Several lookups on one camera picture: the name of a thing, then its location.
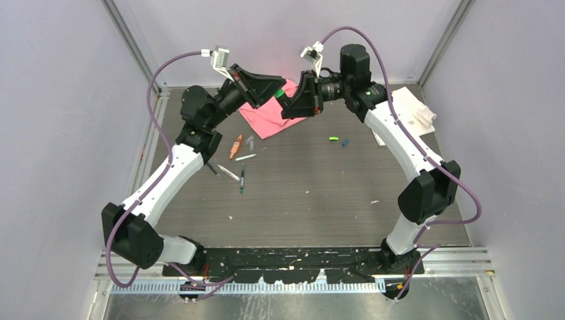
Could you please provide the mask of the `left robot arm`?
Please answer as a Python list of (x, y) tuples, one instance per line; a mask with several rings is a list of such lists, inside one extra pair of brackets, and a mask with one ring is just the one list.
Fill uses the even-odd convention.
[(185, 124), (171, 154), (130, 197), (119, 205), (108, 203), (101, 212), (110, 250), (140, 269), (156, 262), (178, 263), (188, 275), (204, 269), (197, 243), (160, 235), (155, 226), (180, 188), (214, 155), (222, 139), (217, 126), (244, 104), (264, 105), (286, 84), (284, 77), (251, 73), (237, 64), (227, 72), (215, 95), (198, 85), (185, 89), (180, 109)]

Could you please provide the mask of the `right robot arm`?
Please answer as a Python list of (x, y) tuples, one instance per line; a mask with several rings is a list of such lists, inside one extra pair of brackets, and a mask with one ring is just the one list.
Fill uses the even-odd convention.
[(323, 46), (316, 42), (300, 56), (314, 66), (303, 71), (292, 97), (275, 94), (283, 119), (314, 117), (328, 101), (343, 99), (349, 111), (375, 132), (394, 155), (408, 185), (398, 196), (400, 217), (391, 233), (383, 239), (374, 266), (385, 273), (400, 273), (418, 259), (416, 240), (427, 223), (454, 202), (456, 179), (461, 169), (457, 162), (445, 162), (413, 137), (397, 113), (388, 106), (388, 89), (374, 82), (370, 56), (365, 46), (348, 44), (340, 50), (339, 72), (321, 76)]

